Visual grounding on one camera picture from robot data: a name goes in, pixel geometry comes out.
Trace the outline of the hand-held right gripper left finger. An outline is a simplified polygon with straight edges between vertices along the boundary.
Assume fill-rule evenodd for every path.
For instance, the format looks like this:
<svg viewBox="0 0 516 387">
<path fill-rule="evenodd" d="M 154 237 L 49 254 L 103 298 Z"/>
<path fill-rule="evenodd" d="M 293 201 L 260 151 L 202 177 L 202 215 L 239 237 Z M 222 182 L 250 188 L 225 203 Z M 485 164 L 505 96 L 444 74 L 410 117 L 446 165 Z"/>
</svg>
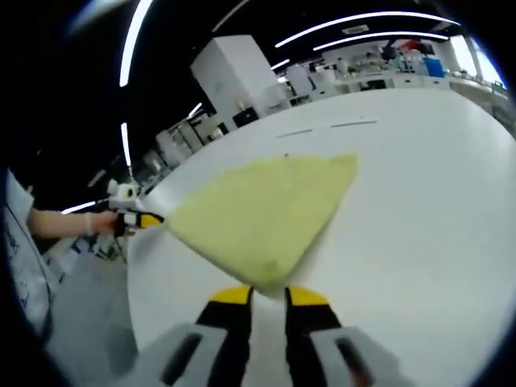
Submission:
<svg viewBox="0 0 516 387">
<path fill-rule="evenodd" d="M 240 386 L 250 358 L 252 295 L 240 285 L 215 293 L 195 322 L 150 343 L 112 386 Z"/>
</svg>

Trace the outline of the person's left hand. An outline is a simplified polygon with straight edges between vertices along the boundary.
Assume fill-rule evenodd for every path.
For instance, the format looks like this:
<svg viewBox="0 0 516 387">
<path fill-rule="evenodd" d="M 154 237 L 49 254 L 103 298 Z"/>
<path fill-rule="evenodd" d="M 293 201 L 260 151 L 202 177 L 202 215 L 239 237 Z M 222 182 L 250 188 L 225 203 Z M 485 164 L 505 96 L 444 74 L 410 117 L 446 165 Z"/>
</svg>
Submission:
<svg viewBox="0 0 516 387">
<path fill-rule="evenodd" d="M 113 235 L 118 215 L 112 211 L 85 214 L 85 230 L 88 235 Z"/>
</svg>

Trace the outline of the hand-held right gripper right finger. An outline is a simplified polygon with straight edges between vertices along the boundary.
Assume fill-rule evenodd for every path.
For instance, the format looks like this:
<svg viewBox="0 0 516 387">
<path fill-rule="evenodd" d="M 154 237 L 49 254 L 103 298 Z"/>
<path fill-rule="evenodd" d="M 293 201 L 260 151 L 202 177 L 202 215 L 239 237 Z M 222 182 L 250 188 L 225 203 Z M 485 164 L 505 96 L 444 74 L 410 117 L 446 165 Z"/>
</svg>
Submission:
<svg viewBox="0 0 516 387">
<path fill-rule="evenodd" d="M 313 290 L 285 288 L 285 358 L 294 386 L 413 386 L 397 357 L 358 327 L 344 326 Z"/>
</svg>

